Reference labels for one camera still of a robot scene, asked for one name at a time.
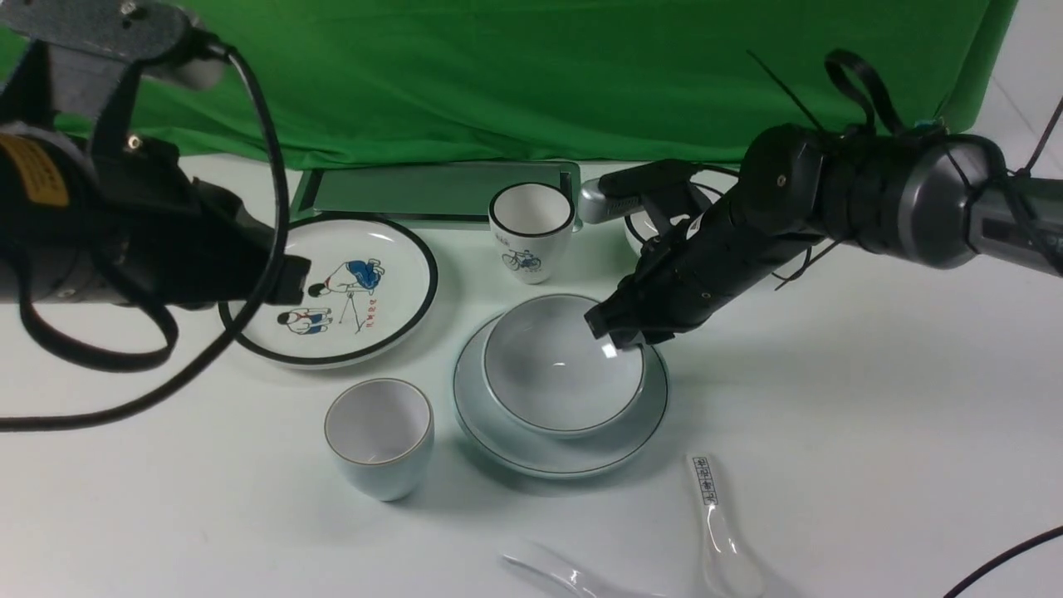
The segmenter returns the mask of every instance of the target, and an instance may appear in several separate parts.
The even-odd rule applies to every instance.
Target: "cup rim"
[[[499,220],[499,218],[495,217],[495,215],[494,215],[494,204],[497,203],[499,198],[502,197],[502,193],[504,193],[504,192],[506,192],[506,191],[508,191],[509,189],[512,189],[512,188],[523,187],[524,185],[538,185],[540,187],[546,187],[547,189],[557,191],[557,193],[559,195],[561,195],[562,198],[564,198],[566,203],[569,204],[569,216],[564,219],[564,223],[561,224],[560,226],[557,226],[556,228],[549,229],[549,230],[546,230],[544,233],[533,233],[533,234],[519,233],[519,232],[510,228],[509,226],[503,224]],[[571,197],[564,194],[564,192],[561,191],[561,189],[555,187],[554,185],[547,185],[546,183],[535,183],[535,182],[514,183],[512,185],[509,185],[508,187],[503,188],[499,192],[494,193],[494,197],[491,198],[491,203],[487,206],[487,216],[488,216],[488,218],[490,218],[491,222],[493,222],[496,226],[499,226],[500,228],[506,230],[507,233],[509,233],[509,234],[511,234],[513,236],[518,236],[518,237],[521,237],[521,238],[542,238],[542,237],[545,237],[545,236],[555,235],[555,234],[563,230],[564,228],[571,227],[572,226],[572,222],[576,219],[576,206],[575,206],[574,203],[572,203],[572,198]]]
[[[631,218],[631,216],[634,216],[634,213],[624,216],[624,225],[627,226],[627,232],[631,233],[631,236],[635,237],[635,240],[638,240],[642,244],[645,244],[648,239],[642,238],[642,235],[639,234],[639,230],[635,228],[635,220]]]
[[[641,345],[639,346],[639,361],[642,364],[642,369],[641,369],[641,371],[639,373],[639,383],[636,387],[635,392],[631,393],[631,397],[627,400],[627,403],[624,404],[624,406],[622,408],[620,408],[620,410],[617,411],[617,413],[614,413],[611,416],[609,416],[608,420],[605,420],[603,422],[598,422],[597,424],[593,424],[591,426],[585,426],[583,428],[550,428],[547,426],[541,426],[539,424],[535,424],[535,423],[528,422],[527,420],[524,420],[520,415],[517,415],[511,409],[509,409],[509,407],[506,406],[505,401],[503,401],[499,397],[499,394],[495,392],[494,388],[491,386],[491,377],[487,373],[487,352],[488,352],[488,348],[490,348],[490,346],[491,346],[491,339],[494,336],[494,331],[499,329],[499,325],[502,324],[506,320],[506,317],[508,317],[509,314],[511,314],[513,312],[513,310],[517,310],[518,308],[520,308],[520,307],[522,307],[522,306],[524,306],[526,304],[532,304],[534,302],[539,302],[539,301],[541,301],[541,298],[545,298],[545,297],[549,297],[549,296],[576,296],[576,297],[579,297],[579,298],[587,298],[588,302],[591,302],[594,305],[601,304],[601,302],[598,302],[597,298],[594,298],[592,296],[587,296],[585,294],[577,294],[575,292],[550,292],[550,293],[546,293],[546,294],[539,294],[537,296],[533,296],[530,298],[526,298],[526,301],[521,302],[520,304],[518,304],[518,305],[513,306],[512,308],[509,308],[508,310],[506,310],[505,312],[503,312],[502,315],[500,315],[497,318],[497,320],[494,321],[494,325],[491,327],[491,330],[487,334],[487,340],[484,341],[484,355],[480,356],[480,358],[479,358],[480,368],[484,371],[484,383],[487,387],[488,394],[490,394],[491,398],[494,399],[495,405],[497,405],[503,410],[505,410],[505,412],[507,414],[509,414],[511,417],[513,417],[514,420],[517,420],[517,422],[521,423],[522,425],[527,426],[529,428],[533,428],[535,430],[540,430],[540,431],[543,431],[543,432],[549,432],[551,434],[555,434],[555,435],[558,435],[558,437],[569,437],[569,435],[575,437],[575,435],[586,434],[588,432],[591,432],[593,430],[597,430],[600,428],[603,428],[603,427],[608,426],[609,424],[612,424],[613,422],[615,422],[618,418],[620,418],[625,413],[627,413],[627,411],[629,409],[631,409],[631,406],[635,405],[635,401],[638,400],[638,398],[640,396],[642,396],[642,391],[645,389],[645,386],[646,386],[646,352],[645,352],[645,347],[643,347]]]
[[[405,385],[406,387],[409,387],[410,389],[412,389],[414,392],[417,393],[417,395],[419,397],[421,397],[421,400],[424,401],[424,405],[428,408],[428,425],[425,427],[424,433],[421,434],[421,438],[418,439],[418,441],[416,443],[414,443],[414,446],[411,446],[410,448],[406,449],[404,452],[402,452],[398,457],[393,457],[393,458],[391,458],[391,459],[389,459],[387,461],[377,461],[375,463],[366,463],[365,461],[357,461],[357,460],[354,460],[354,459],[349,459],[349,458],[344,457],[342,454],[340,454],[338,450],[336,450],[336,447],[333,445],[332,439],[328,435],[328,418],[332,417],[333,410],[339,404],[340,399],[342,399],[343,397],[345,397],[348,393],[354,391],[355,389],[357,389],[359,387],[365,387],[366,385],[371,385],[373,382],[398,382],[400,385]],[[409,382],[406,382],[405,380],[400,380],[398,378],[373,378],[373,379],[370,379],[370,380],[362,380],[361,382],[358,382],[357,385],[355,385],[355,386],[347,389],[345,391],[343,391],[342,393],[340,393],[335,399],[333,399],[332,405],[328,406],[328,411],[325,412],[325,418],[324,418],[324,424],[323,424],[323,430],[322,431],[324,432],[324,435],[325,435],[325,442],[328,443],[328,448],[332,449],[333,455],[335,455],[336,457],[342,459],[343,461],[345,461],[348,463],[353,463],[355,465],[360,465],[362,467],[383,467],[385,465],[393,465],[394,463],[406,459],[414,451],[416,451],[418,448],[420,448],[421,445],[423,445],[424,442],[428,439],[428,434],[432,433],[432,429],[435,427],[435,425],[436,425],[436,414],[435,414],[435,412],[432,409],[432,401],[428,400],[428,397],[423,392],[421,392],[420,389],[418,389],[414,385],[410,385]]]

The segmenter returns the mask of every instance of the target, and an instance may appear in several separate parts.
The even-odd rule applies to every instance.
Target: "white spoon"
[[[725,598],[760,598],[764,579],[749,558],[724,515],[720,502],[720,481],[712,475],[712,462],[704,455],[688,455],[686,468],[702,513],[702,567],[705,582]]]
[[[550,548],[533,542],[521,542],[502,552],[510,566],[530,571],[554,582],[557,596],[563,598],[665,598],[618,587],[609,580],[567,561]]]

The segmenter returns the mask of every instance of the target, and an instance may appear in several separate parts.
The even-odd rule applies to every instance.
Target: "bowl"
[[[624,236],[636,255],[642,254],[642,245],[657,236],[657,226],[645,210],[636,211],[624,218]]]
[[[723,193],[716,189],[701,183],[694,183],[694,186],[702,194],[710,200],[723,195]],[[677,216],[672,218],[672,223],[677,224],[686,218],[687,216]],[[642,245],[655,236],[657,236],[657,226],[654,224],[654,221],[649,219],[649,213],[646,213],[645,209],[624,217],[624,237],[627,238],[627,244],[631,247],[631,251],[634,251],[636,255],[642,255]]]
[[[600,432],[642,393],[642,347],[618,351],[594,339],[584,314],[597,302],[544,294],[506,312],[484,347],[484,378],[518,424],[553,437]]]

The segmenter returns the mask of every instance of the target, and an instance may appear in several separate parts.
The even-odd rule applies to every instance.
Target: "bowl rim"
[[[719,200],[721,197],[724,195],[723,192],[716,190],[714,187],[710,187],[709,185],[705,185],[705,184],[702,184],[702,183],[691,183],[691,184],[694,185],[695,187],[697,187],[698,189],[702,189],[703,191],[709,191],[709,192],[716,193],[716,197],[714,197],[714,198],[711,198],[709,195],[705,195],[705,197],[708,197],[711,200],[715,201],[715,200]],[[636,228],[636,226],[635,226],[635,220],[631,219],[631,216],[635,216],[636,213],[644,213],[644,212],[645,212],[645,209],[642,209],[640,211],[636,211],[635,213],[628,213],[627,216],[624,216],[624,225],[627,226],[627,232],[631,233],[631,236],[634,236],[636,238],[636,240],[638,240],[642,244],[645,244],[646,241],[648,241],[649,239],[648,238],[643,238],[642,235],[639,234],[638,228]]]
[[[619,420],[621,416],[623,416],[625,413],[627,413],[628,410],[631,409],[631,406],[635,405],[635,401],[638,400],[638,398],[640,396],[642,396],[642,392],[643,392],[643,390],[645,389],[645,386],[646,386],[646,353],[645,353],[645,347],[643,347],[642,345],[638,346],[639,347],[639,361],[642,364],[642,368],[641,368],[641,370],[639,372],[639,383],[636,387],[635,392],[631,393],[631,396],[627,400],[627,403],[624,404],[624,406],[621,407],[620,410],[617,411],[617,413],[614,413],[611,416],[609,416],[608,420],[605,420],[603,422],[598,422],[597,424],[594,424],[594,425],[591,425],[591,426],[585,426],[583,428],[551,428],[549,426],[542,426],[542,425],[539,425],[539,424],[535,424],[533,422],[528,422],[527,420],[521,417],[520,415],[518,415],[517,413],[514,413],[511,409],[509,409],[509,407],[506,406],[505,401],[502,400],[502,398],[495,392],[494,388],[491,386],[491,377],[488,374],[487,355],[488,355],[488,349],[491,346],[491,339],[494,337],[494,331],[496,331],[499,329],[499,325],[502,324],[506,320],[506,317],[508,317],[509,314],[511,314],[518,308],[521,308],[521,307],[526,306],[528,304],[532,304],[532,303],[535,303],[535,302],[541,302],[541,301],[544,301],[544,298],[557,297],[557,296],[570,296],[570,297],[577,297],[577,298],[586,298],[586,301],[590,302],[593,306],[597,306],[598,304],[601,304],[601,302],[598,302],[597,298],[594,298],[592,296],[587,296],[585,294],[578,294],[578,293],[575,293],[575,292],[551,292],[551,293],[546,293],[546,294],[539,294],[539,295],[533,296],[530,298],[526,298],[526,301],[521,302],[520,304],[518,304],[518,305],[513,306],[512,308],[510,308],[510,309],[506,310],[505,312],[503,312],[502,315],[500,315],[494,321],[494,324],[491,327],[491,330],[488,331],[488,334],[487,334],[487,340],[484,342],[484,355],[480,356],[479,362],[480,362],[480,366],[484,369],[484,383],[487,387],[488,394],[490,394],[491,398],[494,399],[495,405],[497,405],[499,407],[501,407],[507,414],[509,414],[510,417],[512,417],[513,420],[516,420],[518,423],[520,423],[523,426],[527,426],[528,428],[532,428],[534,430],[538,430],[538,431],[541,431],[541,432],[547,432],[550,434],[557,435],[557,437],[577,437],[577,435],[584,435],[584,434],[587,434],[587,433],[592,432],[594,430],[598,430],[598,429],[601,429],[601,428],[603,428],[605,426],[608,426],[609,424],[612,424],[613,422],[615,422],[617,420]]]

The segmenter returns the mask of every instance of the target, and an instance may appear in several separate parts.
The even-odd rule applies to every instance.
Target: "yellow label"
[[[66,182],[51,156],[37,143],[21,137],[0,135],[0,148],[11,156],[15,169],[22,176],[26,197],[33,203],[66,207],[70,195]]]

